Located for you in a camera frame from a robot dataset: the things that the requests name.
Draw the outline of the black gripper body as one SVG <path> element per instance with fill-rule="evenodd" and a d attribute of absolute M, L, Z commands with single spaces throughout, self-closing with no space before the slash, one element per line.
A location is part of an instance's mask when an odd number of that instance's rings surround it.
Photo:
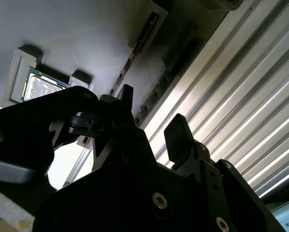
<path fill-rule="evenodd" d="M 35 232 L 191 232 L 200 159 L 175 171 L 153 156 L 125 157 L 64 187 L 38 210 Z"/>

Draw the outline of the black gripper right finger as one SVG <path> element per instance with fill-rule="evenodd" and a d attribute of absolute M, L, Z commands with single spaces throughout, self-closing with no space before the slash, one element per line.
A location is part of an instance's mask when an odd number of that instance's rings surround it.
<path fill-rule="evenodd" d="M 164 130 L 172 169 L 190 177 L 197 224 L 206 232 L 282 232 L 281 224 L 228 161 L 212 161 L 208 148 L 193 138 L 184 116 Z"/>

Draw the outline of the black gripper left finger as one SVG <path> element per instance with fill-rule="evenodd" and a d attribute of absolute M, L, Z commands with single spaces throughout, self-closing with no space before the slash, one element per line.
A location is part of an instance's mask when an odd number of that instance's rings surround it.
<path fill-rule="evenodd" d="M 92 139 L 92 172 L 125 157 L 153 156 L 135 125 L 132 102 L 129 85 L 117 97 L 70 87 L 0 109 L 0 218 L 35 219 L 59 191 L 47 177 L 55 151 L 80 136 Z"/>

